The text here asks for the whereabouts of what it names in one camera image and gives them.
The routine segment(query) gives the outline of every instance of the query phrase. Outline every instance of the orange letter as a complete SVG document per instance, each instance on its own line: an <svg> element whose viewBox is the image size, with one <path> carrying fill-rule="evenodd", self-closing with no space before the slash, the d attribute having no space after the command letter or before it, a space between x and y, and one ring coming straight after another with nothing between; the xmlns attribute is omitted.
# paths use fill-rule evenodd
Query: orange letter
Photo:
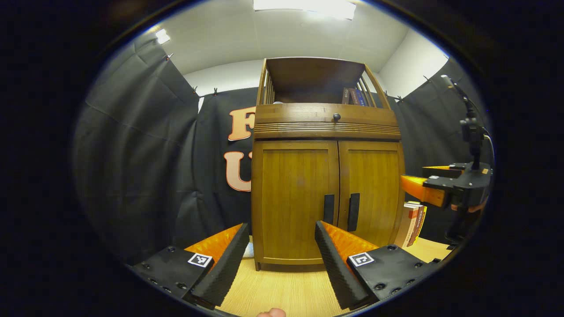
<svg viewBox="0 0 564 317"><path fill-rule="evenodd" d="M250 180L248 182L241 180L240 175L240 164L241 159L244 157L241 152L227 152L223 155L227 161L227 167L225 168L225 177L227 178L227 184L231 188L240 192L250 192Z"/></svg>
<svg viewBox="0 0 564 317"><path fill-rule="evenodd" d="M257 107L244 108L233 110L229 115L233 118L233 125L231 134L227 137L229 141L243 140L250 137L250 131L247 131L246 126L254 128L254 112Z"/></svg>

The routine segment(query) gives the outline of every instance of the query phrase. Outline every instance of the cabinet handle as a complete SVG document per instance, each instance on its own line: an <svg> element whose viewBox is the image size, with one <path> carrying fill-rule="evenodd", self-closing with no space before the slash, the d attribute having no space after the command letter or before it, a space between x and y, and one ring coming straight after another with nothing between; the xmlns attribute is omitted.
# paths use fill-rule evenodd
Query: cabinet handle
<svg viewBox="0 0 564 317"><path fill-rule="evenodd" d="M335 210L335 195L325 195L323 203L323 221L333 224L333 211Z"/></svg>
<svg viewBox="0 0 564 317"><path fill-rule="evenodd" d="M352 193L349 200L349 221L347 231L355 231L358 224L358 209L360 208L360 193Z"/></svg>

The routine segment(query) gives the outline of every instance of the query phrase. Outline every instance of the ceiling light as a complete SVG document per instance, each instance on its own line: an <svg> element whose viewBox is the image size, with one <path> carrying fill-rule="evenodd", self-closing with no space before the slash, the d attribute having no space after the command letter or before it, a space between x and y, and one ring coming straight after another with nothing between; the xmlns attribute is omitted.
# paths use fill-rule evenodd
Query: ceiling light
<svg viewBox="0 0 564 317"><path fill-rule="evenodd" d="M166 34L165 29L158 31L157 33L155 33L155 35L157 36L159 44L163 44L164 42L170 40L170 37L168 36L168 34Z"/></svg>
<svg viewBox="0 0 564 317"><path fill-rule="evenodd" d="M356 5L345 0L253 0L255 11L305 10L352 20Z"/></svg>

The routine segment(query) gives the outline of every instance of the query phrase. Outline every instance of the wooden cabinet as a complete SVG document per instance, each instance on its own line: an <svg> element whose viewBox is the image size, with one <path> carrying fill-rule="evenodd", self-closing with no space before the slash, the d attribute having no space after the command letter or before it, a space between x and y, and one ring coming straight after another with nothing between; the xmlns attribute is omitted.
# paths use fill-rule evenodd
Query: wooden cabinet
<svg viewBox="0 0 564 317"><path fill-rule="evenodd" d="M253 162L255 257L276 264L322 263L312 224L323 219L325 195L334 195L337 224L337 142L255 142Z"/></svg>
<svg viewBox="0 0 564 317"><path fill-rule="evenodd" d="M384 108L376 107L363 72ZM340 104L344 87L362 90L369 106ZM317 58L265 60L252 160L257 270L260 263L323 263L314 239L318 220L376 245L393 242L404 202L400 139L395 114L366 65Z"/></svg>

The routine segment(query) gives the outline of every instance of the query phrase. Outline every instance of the ceiling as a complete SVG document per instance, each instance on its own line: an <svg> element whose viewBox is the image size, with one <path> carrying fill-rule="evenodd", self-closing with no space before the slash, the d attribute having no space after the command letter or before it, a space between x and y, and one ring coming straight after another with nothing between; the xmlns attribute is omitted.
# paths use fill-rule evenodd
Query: ceiling
<svg viewBox="0 0 564 317"><path fill-rule="evenodd" d="M317 56L358 61L379 72L408 27L371 5L356 3L353 20L299 10L253 10L253 0L209 0L152 30L181 74L237 61Z"/></svg>

